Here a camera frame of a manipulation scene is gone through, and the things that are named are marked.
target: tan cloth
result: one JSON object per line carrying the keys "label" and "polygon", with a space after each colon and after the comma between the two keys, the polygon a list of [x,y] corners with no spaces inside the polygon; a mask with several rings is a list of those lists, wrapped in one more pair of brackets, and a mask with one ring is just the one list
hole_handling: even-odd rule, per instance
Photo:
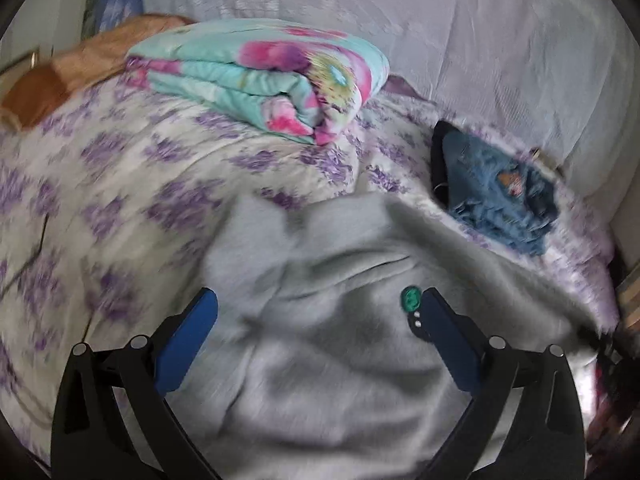
{"label": "tan cloth", "polygon": [[10,118],[8,122],[14,127],[33,128],[74,92],[124,70],[132,46],[159,32],[190,23],[193,21],[181,16],[143,14],[83,41],[18,79],[0,103],[0,116]]}

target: silver screw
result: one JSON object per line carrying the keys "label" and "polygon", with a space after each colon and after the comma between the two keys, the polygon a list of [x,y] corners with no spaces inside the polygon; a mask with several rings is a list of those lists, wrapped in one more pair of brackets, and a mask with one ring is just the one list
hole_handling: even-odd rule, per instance
{"label": "silver screw", "polygon": [[146,337],[146,335],[137,335],[131,340],[129,344],[131,345],[131,348],[139,350],[146,346],[147,341],[149,341],[149,339]]}
{"label": "silver screw", "polygon": [[556,357],[562,357],[564,355],[564,350],[562,350],[562,347],[558,345],[551,345],[549,347],[549,351]]}
{"label": "silver screw", "polygon": [[494,335],[489,338],[489,344],[496,350],[504,350],[507,348],[507,342],[500,336]]}
{"label": "silver screw", "polygon": [[82,355],[86,352],[86,345],[84,343],[78,343],[74,345],[72,352],[74,355]]}

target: gray garment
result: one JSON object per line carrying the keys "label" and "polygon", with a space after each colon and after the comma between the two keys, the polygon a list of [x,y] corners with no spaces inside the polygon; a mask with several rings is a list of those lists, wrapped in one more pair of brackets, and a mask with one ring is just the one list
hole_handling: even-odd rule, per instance
{"label": "gray garment", "polygon": [[226,480],[407,478],[433,457],[469,397],[410,333],[407,285],[518,348],[578,351],[590,323],[551,283],[382,194],[300,212],[240,197],[202,278],[220,316],[168,401]]}

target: blue gripper pad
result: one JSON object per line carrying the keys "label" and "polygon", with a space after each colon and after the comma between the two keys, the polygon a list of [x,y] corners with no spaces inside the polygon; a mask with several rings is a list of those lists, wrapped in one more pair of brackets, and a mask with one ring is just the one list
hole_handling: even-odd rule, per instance
{"label": "blue gripper pad", "polygon": [[156,358],[156,390],[161,396],[177,390],[207,335],[218,319],[218,298],[203,288],[180,326]]}
{"label": "blue gripper pad", "polygon": [[428,332],[458,389],[475,396],[481,387],[482,356],[460,330],[465,318],[453,312],[437,292],[431,291],[425,290],[420,300],[422,327]]}

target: folded denim clothing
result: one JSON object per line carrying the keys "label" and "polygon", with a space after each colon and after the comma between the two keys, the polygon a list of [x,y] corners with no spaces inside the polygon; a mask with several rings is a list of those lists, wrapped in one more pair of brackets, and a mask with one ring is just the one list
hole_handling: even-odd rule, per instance
{"label": "folded denim clothing", "polygon": [[269,18],[181,27],[142,41],[129,57],[132,86],[318,145],[347,127],[389,73],[388,60],[368,41]]}
{"label": "folded denim clothing", "polygon": [[449,123],[434,132],[438,143],[442,138],[449,214],[519,253],[543,254],[544,235],[558,218],[553,183]]}

